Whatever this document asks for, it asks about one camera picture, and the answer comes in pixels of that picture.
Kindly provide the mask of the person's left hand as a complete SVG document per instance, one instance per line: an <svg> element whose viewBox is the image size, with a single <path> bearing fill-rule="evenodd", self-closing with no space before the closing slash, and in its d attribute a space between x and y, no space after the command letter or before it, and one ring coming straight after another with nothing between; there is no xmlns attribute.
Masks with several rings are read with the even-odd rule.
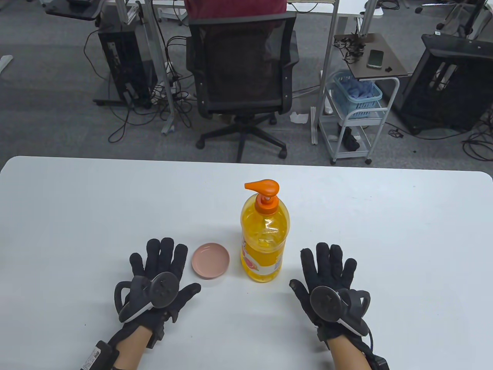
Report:
<svg viewBox="0 0 493 370"><path fill-rule="evenodd" d="M162 240L150 239L146 245L147 258L146 263L143 263L139 253L134 252L129 257L129 262L134 276L144 276L147 279L153 279L158 274L170 272L178 280L183 276L184 267L186 264L188 248L183 244L174 244L172 238L166 237ZM152 308L141 313L134 320L125 323L120 331L118 331L109 340L109 345L115 348L120 342L126 340L134 331L142 326L151 331L151 338L144 340L144 347L152 348L157 340L161 340L164 335L164 323L169 319L175 323L178 319L180 310L190 301L196 294L201 291L202 287L199 283L192 283L181 289L175 300L164 308Z"/></svg>

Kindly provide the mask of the person's right hand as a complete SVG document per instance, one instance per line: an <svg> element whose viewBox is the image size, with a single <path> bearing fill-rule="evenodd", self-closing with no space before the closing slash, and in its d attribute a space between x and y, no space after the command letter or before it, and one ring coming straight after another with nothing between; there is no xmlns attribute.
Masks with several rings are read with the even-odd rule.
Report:
<svg viewBox="0 0 493 370"><path fill-rule="evenodd" d="M324 242L317 243L316 257L309 248L304 248L300 252L300 258L306 285L297 279L292 279L289 287L293 290L310 321L317 327L320 340L334 340L344 336L358 349L363 349L365 343L360 336L355 335L341 324L322 320L310 304L310 293L318 286L327 286L335 291L350 289L357 266L356 260L348 258L343 263L343 252L340 246L335 244L329 246Z"/></svg>

